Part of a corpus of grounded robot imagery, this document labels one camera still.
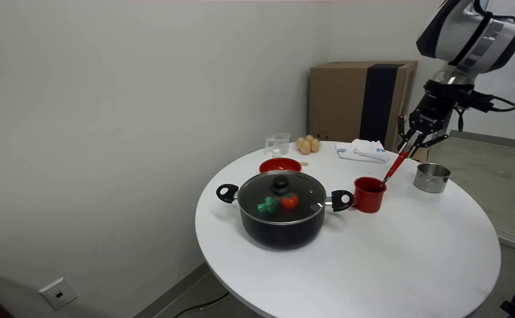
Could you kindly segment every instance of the black cooking pot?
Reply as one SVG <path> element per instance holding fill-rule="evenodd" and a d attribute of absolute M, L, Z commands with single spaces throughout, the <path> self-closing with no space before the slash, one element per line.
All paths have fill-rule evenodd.
<path fill-rule="evenodd" d="M 324 223 L 324 208 L 343 211 L 353 203 L 346 190 L 326 190 L 310 175 L 297 171 L 269 171 L 247 180 L 241 188 L 221 185 L 216 195 L 226 203 L 237 200 L 241 221 L 249 235 L 273 248 L 294 248 L 310 242 Z M 342 197 L 347 195 L 346 203 Z"/>

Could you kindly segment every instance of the small metal pot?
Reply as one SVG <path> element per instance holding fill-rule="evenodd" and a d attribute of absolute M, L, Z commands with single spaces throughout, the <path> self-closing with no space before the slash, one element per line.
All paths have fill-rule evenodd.
<path fill-rule="evenodd" d="M 332 191 L 326 197 L 322 184 L 298 171 L 269 171 L 247 180 L 240 188 L 221 185 L 216 195 L 226 203 L 237 200 L 248 234 L 273 248 L 295 248 L 316 237 L 324 223 L 324 208 L 343 211 L 353 204 L 350 191 Z M 342 197 L 347 195 L 346 203 Z"/>
<path fill-rule="evenodd" d="M 437 163 L 422 163 L 418 165 L 414 185 L 427 193 L 442 193 L 451 171 Z"/>

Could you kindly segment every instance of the floor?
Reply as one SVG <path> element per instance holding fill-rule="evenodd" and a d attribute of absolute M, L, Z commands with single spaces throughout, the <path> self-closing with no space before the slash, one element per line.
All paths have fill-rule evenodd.
<path fill-rule="evenodd" d="M 515 234 L 515 149 L 451 138 L 435 145 L 431 162 L 447 166 L 451 179 L 485 210 L 493 225 Z M 506 318 L 499 305 L 515 293 L 515 249 L 501 246 L 502 268 L 491 295 L 471 318 Z M 209 273 L 155 318 L 173 318 L 181 310 L 214 300 L 226 292 Z M 261 318 L 233 296 L 181 318 Z"/>
<path fill-rule="evenodd" d="M 515 249 L 501 246 L 501 252 L 503 265 L 495 289 L 493 289 L 489 298 L 471 318 L 507 317 L 507 314 L 500 310 L 499 305 L 504 300 L 510 300 L 515 293 Z M 155 318 L 173 318 L 181 310 L 214 300 L 225 294 L 225 292 L 227 292 L 226 289 L 213 274 L 208 273 L 175 303 L 171 304 Z M 180 318 L 261 318 L 261 316 L 247 308 L 234 296 L 229 295 L 221 302 L 205 310 L 192 310 L 183 314 Z"/>
<path fill-rule="evenodd" d="M 450 138 L 432 147 L 429 161 L 451 170 L 496 229 L 515 235 L 515 149 Z"/>

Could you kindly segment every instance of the round white table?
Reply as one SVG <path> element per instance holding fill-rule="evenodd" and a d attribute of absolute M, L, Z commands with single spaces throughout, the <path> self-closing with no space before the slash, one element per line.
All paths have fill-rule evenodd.
<path fill-rule="evenodd" d="M 354 179 L 382 178 L 386 164 L 340 159 L 334 143 L 286 157 L 327 193 L 353 192 Z M 326 207 L 320 233 L 294 250 L 262 246 L 245 232 L 237 202 L 216 197 L 223 183 L 241 186 L 269 159 L 263 150 L 222 169 L 196 209 L 200 248 L 217 278 L 266 318 L 463 318 L 490 294 L 499 276 L 500 246 L 477 203 L 452 181 L 445 192 L 413 185 L 417 162 L 407 159 L 387 183 L 377 213 Z"/>

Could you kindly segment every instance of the white towel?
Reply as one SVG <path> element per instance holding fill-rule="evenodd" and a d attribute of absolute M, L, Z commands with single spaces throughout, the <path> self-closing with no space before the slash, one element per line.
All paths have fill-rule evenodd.
<path fill-rule="evenodd" d="M 355 139 L 351 143 L 336 143 L 336 151 L 340 158 L 386 163 L 389 154 L 379 141 Z"/>

